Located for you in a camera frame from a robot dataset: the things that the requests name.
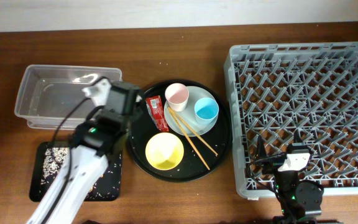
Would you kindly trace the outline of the grey plate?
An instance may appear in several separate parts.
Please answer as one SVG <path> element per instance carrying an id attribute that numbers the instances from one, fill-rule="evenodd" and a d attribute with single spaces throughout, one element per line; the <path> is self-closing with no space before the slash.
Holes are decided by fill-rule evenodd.
<path id="1" fill-rule="evenodd" d="M 212 98 L 214 96 L 204 88 L 198 86 L 187 86 L 190 96 L 187 102 L 187 106 L 183 111 L 177 112 L 177 114 L 200 136 L 210 131 L 218 120 L 218 116 L 215 117 L 209 124 L 200 124 L 196 120 L 195 104 L 201 98 Z M 183 135 L 180 128 L 172 118 L 168 111 L 168 101 L 164 104 L 164 116 L 168 124 L 168 127 L 179 135 Z"/>

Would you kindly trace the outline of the black rectangular tray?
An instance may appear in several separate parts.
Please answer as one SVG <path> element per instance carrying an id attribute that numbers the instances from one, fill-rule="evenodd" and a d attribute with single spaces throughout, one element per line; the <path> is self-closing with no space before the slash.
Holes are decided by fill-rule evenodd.
<path id="1" fill-rule="evenodd" d="M 68 147 L 67 142 L 58 141 L 54 147 Z M 49 148 L 48 142 L 41 143 L 37 148 L 34 170 L 30 183 L 29 198 L 33 202 L 41 201 L 51 184 L 42 185 L 42 164 L 45 151 Z M 118 198 L 121 189 L 122 154 L 113 157 L 105 173 L 96 181 L 88 192 L 85 200 L 90 202 L 113 201 Z"/>

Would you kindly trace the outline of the yellow bowl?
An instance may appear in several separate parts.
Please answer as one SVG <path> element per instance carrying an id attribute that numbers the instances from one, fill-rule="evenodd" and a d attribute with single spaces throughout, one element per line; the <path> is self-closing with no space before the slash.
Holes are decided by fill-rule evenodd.
<path id="1" fill-rule="evenodd" d="M 151 137 L 145 147 L 147 162 L 157 170 L 170 170 L 182 161 L 184 146 L 172 133 L 158 133 Z"/>

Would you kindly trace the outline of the round black tray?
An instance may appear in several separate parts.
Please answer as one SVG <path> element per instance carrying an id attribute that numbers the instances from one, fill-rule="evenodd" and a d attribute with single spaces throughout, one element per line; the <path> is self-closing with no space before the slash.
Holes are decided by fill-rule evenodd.
<path id="1" fill-rule="evenodd" d="M 226 154 L 232 148 L 231 115 L 227 103 L 220 98 L 212 89 L 201 83 L 191 80 L 167 80 L 152 85 L 144 92 L 146 98 L 161 96 L 162 102 L 166 102 L 164 92 L 172 83 L 181 83 L 186 86 L 197 86 L 212 94 L 219 105 L 219 114 L 216 124 L 210 131 L 201 137 L 217 152 L 214 154 L 198 138 L 192 137 L 194 147 L 181 133 L 170 129 L 169 133 L 175 135 L 183 143 L 183 159 L 176 167 L 170 170 L 158 170 L 148 162 L 145 148 L 153 136 L 160 133 L 152 121 L 146 106 L 142 107 L 142 116 L 133 122 L 127 139 L 128 152 L 134 162 L 149 175 L 167 182 L 188 182 L 208 175 L 225 159 Z"/>

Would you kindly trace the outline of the wooden chopstick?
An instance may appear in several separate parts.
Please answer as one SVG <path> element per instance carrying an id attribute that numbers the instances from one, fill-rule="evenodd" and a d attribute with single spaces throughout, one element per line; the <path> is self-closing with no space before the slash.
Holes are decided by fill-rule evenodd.
<path id="1" fill-rule="evenodd" d="M 182 119 L 171 107 L 168 110 L 173 118 L 178 118 L 203 144 L 205 144 L 212 152 L 218 156 L 218 153 L 184 120 Z"/>
<path id="2" fill-rule="evenodd" d="M 185 130 L 182 128 L 181 124 L 179 123 L 179 121 L 176 118 L 173 118 L 174 121 L 176 122 L 176 124 L 178 125 L 178 127 L 180 128 L 181 132 L 184 134 L 184 136 L 186 137 L 187 141 L 190 143 L 191 147 L 193 148 L 193 150 L 196 152 L 196 154 L 198 155 L 199 159 L 202 161 L 202 163 L 204 164 L 204 166 L 210 170 L 209 165 L 206 163 L 206 161 L 204 160 L 203 156 L 200 154 L 200 152 L 198 151 L 198 149 L 196 148 L 196 146 L 193 144 L 193 141 L 190 139 L 190 137 L 187 135 L 187 133 L 185 132 Z"/>

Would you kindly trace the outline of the food scraps and rice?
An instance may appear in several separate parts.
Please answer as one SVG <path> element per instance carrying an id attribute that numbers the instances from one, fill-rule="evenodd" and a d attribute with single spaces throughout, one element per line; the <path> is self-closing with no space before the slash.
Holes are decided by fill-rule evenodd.
<path id="1" fill-rule="evenodd" d="M 45 159 L 42 164 L 42 178 L 40 181 L 42 185 L 52 183 L 66 159 L 68 150 L 68 147 L 53 147 L 46 149 Z"/>

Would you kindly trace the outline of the grey dishwasher rack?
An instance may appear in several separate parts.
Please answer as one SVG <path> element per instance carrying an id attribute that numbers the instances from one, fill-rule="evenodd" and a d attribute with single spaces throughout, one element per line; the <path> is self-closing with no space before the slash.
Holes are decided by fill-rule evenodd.
<path id="1" fill-rule="evenodd" d="M 258 135 L 273 155 L 295 129 L 312 149 L 300 177 L 325 195 L 358 195 L 358 42 L 235 45 L 224 75 L 241 197 L 272 196 L 273 176 L 253 163 Z"/>

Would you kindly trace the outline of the pink cup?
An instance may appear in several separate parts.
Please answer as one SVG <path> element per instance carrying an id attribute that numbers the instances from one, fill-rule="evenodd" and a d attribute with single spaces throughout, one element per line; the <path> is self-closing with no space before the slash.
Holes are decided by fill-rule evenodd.
<path id="1" fill-rule="evenodd" d="M 188 88 L 181 83 L 172 83 L 165 90 L 165 98 L 174 111 L 183 111 L 186 108 L 189 95 Z"/>

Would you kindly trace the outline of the clear plastic bin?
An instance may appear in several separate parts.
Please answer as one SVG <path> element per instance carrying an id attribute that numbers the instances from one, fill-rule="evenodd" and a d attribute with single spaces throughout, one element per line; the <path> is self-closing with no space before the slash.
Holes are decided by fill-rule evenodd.
<path id="1" fill-rule="evenodd" d="M 82 89 L 101 77 L 121 81 L 118 68 L 29 65 L 21 81 L 14 113 L 34 129 L 56 129 L 85 97 Z"/>

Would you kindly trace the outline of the red snack wrapper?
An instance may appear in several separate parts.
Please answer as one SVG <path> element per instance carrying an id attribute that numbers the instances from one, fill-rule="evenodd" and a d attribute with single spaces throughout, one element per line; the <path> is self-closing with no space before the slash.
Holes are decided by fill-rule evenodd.
<path id="1" fill-rule="evenodd" d="M 168 124 L 165 120 L 161 97 L 159 95 L 146 98 L 147 109 L 152 121 L 161 132 L 169 132 Z"/>

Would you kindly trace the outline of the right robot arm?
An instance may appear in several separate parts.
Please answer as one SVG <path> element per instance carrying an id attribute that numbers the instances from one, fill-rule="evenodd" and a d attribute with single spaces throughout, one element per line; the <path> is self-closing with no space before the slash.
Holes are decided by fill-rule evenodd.
<path id="1" fill-rule="evenodd" d="M 261 136 L 257 138 L 257 158 L 254 164 L 262 167 L 263 174 L 274 177 L 273 192 L 282 208 L 282 215 L 274 223 L 316 223 L 321 215 L 324 187 L 311 180 L 300 180 L 299 171 L 306 168 L 312 149 L 294 132 L 293 143 L 285 152 L 268 156 Z"/>

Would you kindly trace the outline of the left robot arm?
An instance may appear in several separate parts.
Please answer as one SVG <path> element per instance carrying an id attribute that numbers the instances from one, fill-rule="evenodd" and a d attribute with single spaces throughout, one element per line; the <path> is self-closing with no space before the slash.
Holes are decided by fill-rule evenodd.
<path id="1" fill-rule="evenodd" d="M 95 107 L 75 128 L 66 159 L 28 223 L 71 223 L 142 114 L 144 94 L 137 85 L 102 77 L 82 91 Z"/>

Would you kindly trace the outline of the blue cup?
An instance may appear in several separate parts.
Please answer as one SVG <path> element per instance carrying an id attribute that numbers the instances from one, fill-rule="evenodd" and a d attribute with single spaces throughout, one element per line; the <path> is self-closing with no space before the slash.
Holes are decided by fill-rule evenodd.
<path id="1" fill-rule="evenodd" d="M 212 98 L 201 98 L 195 103 L 195 116 L 199 124 L 209 124 L 218 116 L 219 106 Z"/>

